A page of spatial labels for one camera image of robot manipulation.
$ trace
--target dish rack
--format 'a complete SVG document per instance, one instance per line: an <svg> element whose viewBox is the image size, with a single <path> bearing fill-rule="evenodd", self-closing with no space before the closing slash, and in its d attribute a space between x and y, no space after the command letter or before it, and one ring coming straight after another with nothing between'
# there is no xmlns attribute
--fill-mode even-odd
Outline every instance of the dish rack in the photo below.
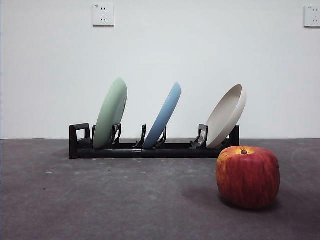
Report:
<svg viewBox="0 0 320 240"><path fill-rule="evenodd" d="M100 149L93 149L93 138L96 126L92 128L92 138L88 123L70 125L69 127L69 158L70 159L142 159L142 158L218 158L223 149L240 144L240 128L235 126L222 144L217 148L206 148L208 126L199 124L198 136L194 141L169 143L167 127L163 130L162 138L153 148L143 149L147 126L141 128L141 139L135 142L120 141L121 124L112 126L111 141ZM77 131L84 130L84 138L78 139Z"/></svg>

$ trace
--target red apple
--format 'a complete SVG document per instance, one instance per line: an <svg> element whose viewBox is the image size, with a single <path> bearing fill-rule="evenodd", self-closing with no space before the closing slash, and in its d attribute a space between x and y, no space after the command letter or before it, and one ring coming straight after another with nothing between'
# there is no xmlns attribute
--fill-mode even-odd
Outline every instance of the red apple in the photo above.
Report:
<svg viewBox="0 0 320 240"><path fill-rule="evenodd" d="M215 173L221 195L242 208L266 207L279 192L279 163L265 148L228 147L220 153Z"/></svg>

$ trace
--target beige bowl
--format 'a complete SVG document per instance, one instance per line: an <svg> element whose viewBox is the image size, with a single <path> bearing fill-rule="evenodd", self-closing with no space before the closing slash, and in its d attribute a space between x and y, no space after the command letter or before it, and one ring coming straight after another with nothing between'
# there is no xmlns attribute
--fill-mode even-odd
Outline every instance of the beige bowl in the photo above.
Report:
<svg viewBox="0 0 320 240"><path fill-rule="evenodd" d="M206 122L208 149L218 147L232 132L245 109L246 100L246 91L240 84L231 88L220 100Z"/></svg>

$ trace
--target electrical outlet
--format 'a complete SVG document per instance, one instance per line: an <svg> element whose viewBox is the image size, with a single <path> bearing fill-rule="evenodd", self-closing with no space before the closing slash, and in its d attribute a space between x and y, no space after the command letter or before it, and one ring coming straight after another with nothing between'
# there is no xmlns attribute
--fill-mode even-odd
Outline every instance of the electrical outlet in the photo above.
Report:
<svg viewBox="0 0 320 240"><path fill-rule="evenodd" d="M320 5L304 6L304 26L320 28Z"/></svg>
<svg viewBox="0 0 320 240"><path fill-rule="evenodd" d="M112 3L93 5L92 20L94 27L114 27L115 6Z"/></svg>

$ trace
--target concrete floor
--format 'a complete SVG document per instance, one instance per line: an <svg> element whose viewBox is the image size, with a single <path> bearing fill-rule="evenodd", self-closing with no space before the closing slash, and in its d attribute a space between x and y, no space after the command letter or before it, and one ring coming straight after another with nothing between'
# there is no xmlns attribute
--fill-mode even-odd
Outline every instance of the concrete floor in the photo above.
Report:
<svg viewBox="0 0 320 240"><path fill-rule="evenodd" d="M69 141L1 140L3 240L317 240L320 139L242 140L278 157L277 201L219 195L216 159L74 159Z"/></svg>

